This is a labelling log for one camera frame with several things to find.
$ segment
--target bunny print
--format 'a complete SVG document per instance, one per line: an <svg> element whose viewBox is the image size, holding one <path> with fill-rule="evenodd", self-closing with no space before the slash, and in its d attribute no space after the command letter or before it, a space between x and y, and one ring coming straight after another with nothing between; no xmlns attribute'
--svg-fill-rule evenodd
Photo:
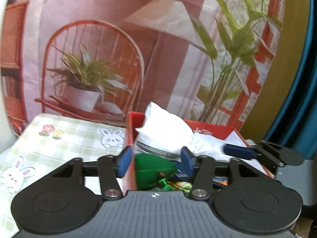
<svg viewBox="0 0 317 238"><path fill-rule="evenodd" d="M103 135L101 143L105 148L118 147L123 148L123 130L114 130L112 133L106 128L100 128L100 132Z"/></svg>
<svg viewBox="0 0 317 238"><path fill-rule="evenodd" d="M23 168L23 157L18 156L12 163L12 166L4 170L0 177L0 183L5 184L8 192L14 194L18 192L22 185L24 178L31 177L35 174L33 167Z"/></svg>

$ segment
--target potted plant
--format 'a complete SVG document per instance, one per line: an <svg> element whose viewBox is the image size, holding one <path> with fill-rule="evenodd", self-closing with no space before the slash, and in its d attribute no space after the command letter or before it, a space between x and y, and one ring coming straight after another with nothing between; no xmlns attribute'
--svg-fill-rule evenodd
<svg viewBox="0 0 317 238"><path fill-rule="evenodd" d="M116 96L117 90L131 92L114 72L116 64L92 58L83 44L80 44L80 58L57 50L62 53L61 61L66 67L47 70L54 72L52 78L61 77L55 86L66 83L63 97L70 105L91 112L100 94L109 92Z"/></svg>

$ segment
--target gray surface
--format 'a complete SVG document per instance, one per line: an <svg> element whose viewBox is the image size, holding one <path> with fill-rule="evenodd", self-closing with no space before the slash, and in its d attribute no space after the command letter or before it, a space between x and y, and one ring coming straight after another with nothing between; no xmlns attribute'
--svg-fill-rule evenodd
<svg viewBox="0 0 317 238"><path fill-rule="evenodd" d="M41 236L19 232L14 238L254 238L223 225L204 202L181 191L130 191L109 201L87 224L65 234ZM266 238L294 238L286 231Z"/></svg>
<svg viewBox="0 0 317 238"><path fill-rule="evenodd" d="M317 159L305 160L300 166L279 168L275 179L297 191L305 206L317 203Z"/></svg>

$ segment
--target plaid cloth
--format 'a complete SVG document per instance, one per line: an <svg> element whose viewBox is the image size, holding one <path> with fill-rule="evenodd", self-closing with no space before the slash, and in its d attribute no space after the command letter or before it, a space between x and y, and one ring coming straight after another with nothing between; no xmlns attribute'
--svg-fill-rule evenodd
<svg viewBox="0 0 317 238"><path fill-rule="evenodd" d="M18 157L22 157L23 163L18 162L13 166L18 166L23 174L29 175L23 178L23 184L18 190L20 191L75 157L81 157L84 161L96 161L103 155L118 155L122 148L117 146L105 148L101 143L104 138L101 128L106 128L110 132L118 129L125 132L125 129L120 127L46 113L40 114L27 126L13 145L6 160L0 165L0 176L6 174L4 171L12 167ZM96 194L100 194L98 177L87 177L85 186ZM9 190L7 184L0 184L1 238L10 238L18 231L10 211L11 201L15 194L15 191Z"/></svg>

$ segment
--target ribbed black platform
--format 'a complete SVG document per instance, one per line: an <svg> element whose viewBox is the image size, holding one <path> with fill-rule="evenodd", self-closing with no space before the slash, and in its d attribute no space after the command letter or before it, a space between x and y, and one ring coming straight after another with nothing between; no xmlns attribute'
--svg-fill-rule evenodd
<svg viewBox="0 0 317 238"><path fill-rule="evenodd" d="M263 236L294 238L290 231ZM121 200L105 202L91 221L76 230L49 236L20 231L14 236L14 238L243 237L259 236L242 234L227 227L216 218L207 203L189 200L181 191L130 191Z"/></svg>

